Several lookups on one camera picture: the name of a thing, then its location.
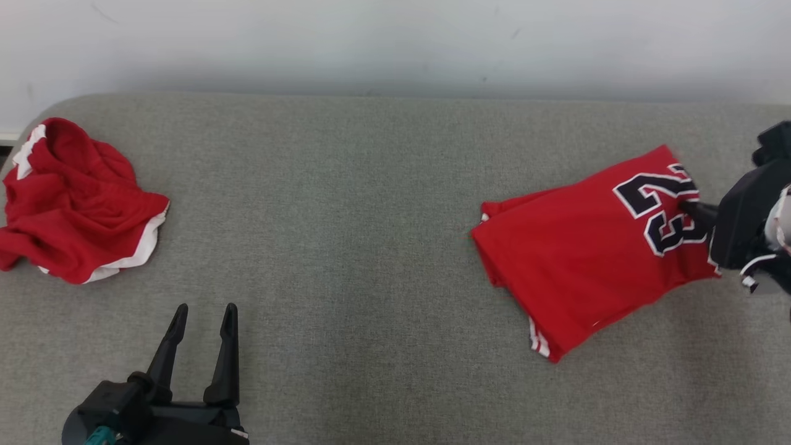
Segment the crumpled red cloth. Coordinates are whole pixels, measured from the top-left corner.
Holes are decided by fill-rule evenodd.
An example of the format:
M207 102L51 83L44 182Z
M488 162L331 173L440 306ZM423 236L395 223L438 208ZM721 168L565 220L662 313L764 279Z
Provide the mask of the crumpled red cloth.
M143 192L129 161L69 120L37 126L6 186L0 269L27 257L69 283L88 283L148 261L170 201Z

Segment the white stripe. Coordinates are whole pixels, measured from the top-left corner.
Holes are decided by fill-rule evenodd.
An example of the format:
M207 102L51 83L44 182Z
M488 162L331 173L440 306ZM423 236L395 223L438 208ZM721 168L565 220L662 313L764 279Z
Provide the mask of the white stripe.
M242 432L242 431L239 431L239 430L236 430L236 429L233 429L233 428L231 428L231 432L232 432L233 434L235 434L235 435L240 435L240 436L244 437L245 439L247 439L248 437L250 437L250 435L249 435L248 433L246 433L246 432Z
M19 150L19 153L15 154L12 161L13 164L17 166L17 180L25 179L30 172L33 171L33 168L30 166L30 161L28 160L28 156L33 152L33 146L36 145L41 139L47 137L47 126L44 124L40 124L38 127L33 128L33 131L30 132L30 138L28 138L28 142L22 144L22 148Z
M530 321L530 342L533 351L537 351L539 348L539 338L536 336L536 324L533 323L533 319L528 316L528 320Z
M530 321L530 341L531 349L533 351L537 351L544 357L549 358L549 342L544 335L536 328L536 324L533 322L533 319L528 315L528 321Z
M714 261L711 258L711 246L714 244L714 234L715 233L717 233L717 228L716 227L714 227L711 230L711 239L709 240L709 256L706 257L706 262L714 266L714 273L716 273L719 276L722 276L722 272L720 272L720 265L717 264L717 262Z
M544 357L549 358L549 342L546 338L544 338L543 334L540 331L537 331L539 334L539 342L541 343L541 347L539 348L539 354Z
M750 270L750 268L751 268L753 265L755 265L755 263L758 263L758 262L760 262L760 261L773 260L774 258L777 258L777 257L778 257L778 256L777 256L776 254L774 254L774 253L772 253L771 255L762 255L762 256L760 256L760 257L755 257L755 258L753 258L753 259L752 259L752 261L750 261L749 263L747 263L747 264L746 264L746 265L745 265L745 266L742 268L741 272L739 272L739 275L741 275L741 276L745 276L745 275L747 275L747 271L748 271L748 270Z

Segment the red basketball jersey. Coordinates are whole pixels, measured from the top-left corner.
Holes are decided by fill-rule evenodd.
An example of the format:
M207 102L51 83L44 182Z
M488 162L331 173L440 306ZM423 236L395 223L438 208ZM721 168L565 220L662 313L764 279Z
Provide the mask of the red basketball jersey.
M674 287L718 276L706 229L678 208L697 199L661 146L574 185L486 202L472 237L492 284L531 318L533 349L557 362Z

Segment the gray fabric surface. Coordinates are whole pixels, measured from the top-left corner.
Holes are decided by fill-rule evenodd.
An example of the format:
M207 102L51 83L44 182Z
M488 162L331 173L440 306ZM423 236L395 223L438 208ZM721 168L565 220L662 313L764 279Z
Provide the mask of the gray fabric surface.
M101 379L146 369L181 302L177 399L201 398L239 306L252 443L791 441L784 295L726 272L552 365L468 238L483 200L662 143L717 201L791 108L135 94L44 116L114 145L172 206L141 268L81 287L0 273L3 443L59 443Z

